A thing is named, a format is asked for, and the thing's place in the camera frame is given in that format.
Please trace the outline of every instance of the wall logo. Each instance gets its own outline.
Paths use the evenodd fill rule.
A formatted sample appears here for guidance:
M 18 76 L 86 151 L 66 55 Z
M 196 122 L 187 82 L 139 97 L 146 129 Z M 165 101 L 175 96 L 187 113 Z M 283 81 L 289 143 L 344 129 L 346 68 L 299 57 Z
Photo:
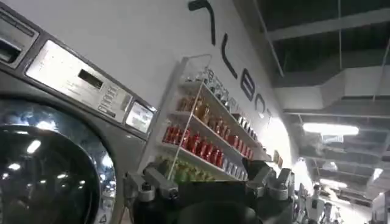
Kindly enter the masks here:
M 216 37 L 215 37 L 215 16 L 214 16 L 214 10 L 210 3 L 207 0 L 195 0 L 188 3 L 188 9 L 190 11 L 195 11 L 199 9 L 207 9 L 210 14 L 210 29 L 211 29 L 211 43 L 215 46 L 216 44 Z M 237 80 L 238 74 L 234 70 L 232 64 L 229 62 L 228 58 L 226 57 L 226 45 L 228 40 L 228 35 L 225 33 L 222 44 L 221 44 L 221 55 L 222 59 L 226 65 L 226 67 L 229 69 L 229 71 L 232 73 L 232 76 Z M 256 93 L 256 85 L 255 82 L 250 76 L 248 69 L 244 68 L 243 72 L 241 73 L 241 79 L 239 81 L 240 87 L 242 91 L 244 92 L 245 96 L 249 99 L 249 101 L 253 102 L 254 100 L 254 107 L 255 111 L 258 113 L 259 117 L 264 117 L 264 112 L 266 111 L 266 102 L 263 99 L 263 96 L 260 93 Z

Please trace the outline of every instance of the ceiling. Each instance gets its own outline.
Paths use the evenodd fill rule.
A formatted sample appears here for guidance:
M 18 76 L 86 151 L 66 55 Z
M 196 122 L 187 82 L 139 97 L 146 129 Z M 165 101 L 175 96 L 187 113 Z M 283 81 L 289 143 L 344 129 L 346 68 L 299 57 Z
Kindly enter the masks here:
M 366 196 L 375 168 L 384 168 L 381 178 L 390 177 L 390 92 L 379 91 L 375 84 L 384 81 L 381 88 L 390 89 L 390 72 L 381 69 L 390 65 L 390 1 L 255 1 L 236 4 L 266 69 L 272 71 L 275 91 L 284 91 L 277 95 L 289 132 L 313 179 L 345 182 L 348 188 L 338 191 L 339 197 L 370 202 Z M 269 47 L 260 43 L 255 29 Z M 360 132 L 344 136 L 343 142 L 324 142 L 320 135 L 303 131 L 305 122 L 354 125 Z M 326 162 L 338 170 L 324 169 Z M 377 194 L 390 189 L 388 179 L 375 186 Z

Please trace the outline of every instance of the light fixture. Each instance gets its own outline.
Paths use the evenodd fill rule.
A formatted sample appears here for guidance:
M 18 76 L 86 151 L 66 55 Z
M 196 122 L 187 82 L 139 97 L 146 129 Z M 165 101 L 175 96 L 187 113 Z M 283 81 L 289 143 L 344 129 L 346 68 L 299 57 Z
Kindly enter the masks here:
M 320 179 L 319 182 L 321 184 L 326 184 L 326 185 L 333 187 L 333 188 L 336 188 L 336 189 L 346 188 L 348 186 L 347 184 L 345 184 L 343 182 L 338 182 L 338 181 L 328 180 L 328 179 Z
M 27 153 L 33 154 L 39 148 L 39 146 L 41 146 L 41 141 L 39 141 L 39 140 L 32 141 L 31 144 L 27 148 Z
M 20 169 L 20 165 L 17 164 L 17 163 L 13 163 L 11 165 L 8 166 L 8 169 L 12 169 L 12 170 L 19 170 Z
M 66 177 L 68 177 L 67 174 L 61 173 L 60 175 L 57 176 L 57 179 L 64 179 Z
M 372 181 L 375 181 L 383 172 L 383 169 L 376 168 L 374 173 L 372 174 Z
M 303 129 L 322 135 L 357 135 L 359 133 L 359 128 L 355 126 L 339 124 L 304 123 Z
M 7 177 L 9 177 L 9 174 L 8 174 L 8 173 L 3 173 L 3 174 L 2 174 L 2 179 L 3 179 L 3 180 L 6 179 Z

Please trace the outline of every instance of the washing machine door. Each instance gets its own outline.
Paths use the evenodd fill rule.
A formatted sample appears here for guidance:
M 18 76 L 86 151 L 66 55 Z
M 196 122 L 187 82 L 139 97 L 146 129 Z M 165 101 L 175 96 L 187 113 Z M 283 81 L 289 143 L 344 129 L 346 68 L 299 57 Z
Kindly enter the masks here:
M 113 161 L 73 116 L 0 99 L 0 224 L 109 223 Z

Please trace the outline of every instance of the display shelf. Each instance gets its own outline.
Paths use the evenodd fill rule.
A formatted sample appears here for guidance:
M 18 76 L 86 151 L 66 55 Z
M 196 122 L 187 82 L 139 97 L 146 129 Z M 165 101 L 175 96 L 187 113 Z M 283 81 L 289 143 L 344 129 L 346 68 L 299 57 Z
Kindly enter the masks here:
M 191 115 L 191 113 L 187 111 L 174 111 L 169 114 L 169 117 L 181 124 L 185 124 L 190 119 L 190 130 L 193 131 L 191 132 L 191 135 L 193 135 L 195 131 L 199 131 L 201 137 L 206 136 L 208 141 L 211 141 L 214 145 L 220 147 L 225 156 L 232 162 L 237 165 L 242 164 L 242 154 L 232 147 L 225 139 L 217 135 L 210 127 L 205 125 L 198 117 Z
M 163 148 L 168 154 L 171 154 L 173 156 L 176 154 L 176 151 L 178 150 L 177 145 L 172 145 L 172 144 L 168 144 L 168 143 L 164 143 L 164 142 L 160 143 L 160 147 Z M 186 160 L 187 162 L 191 163 L 194 166 L 199 167 L 200 169 L 209 171 L 210 173 L 212 173 L 213 175 L 215 175 L 217 177 L 217 180 L 238 181 L 237 178 L 231 176 L 230 174 L 227 174 L 220 167 L 215 166 L 212 163 L 209 163 L 208 161 L 192 154 L 191 152 L 189 152 L 181 147 L 179 148 L 179 150 L 180 150 L 179 157 L 181 159 Z
M 246 145 L 255 149 L 260 144 L 256 140 L 254 140 L 247 131 L 237 122 L 237 120 L 230 114 L 230 112 L 226 109 L 225 106 L 218 100 L 218 98 L 205 86 L 202 82 L 185 82 L 180 86 L 189 94 L 196 93 L 197 89 L 202 88 L 200 95 L 205 99 L 205 101 L 210 106 L 210 111 L 213 114 L 218 114 L 222 116 L 223 120 L 227 123 L 231 130 L 231 134 L 237 135 L 240 139 L 242 139 Z

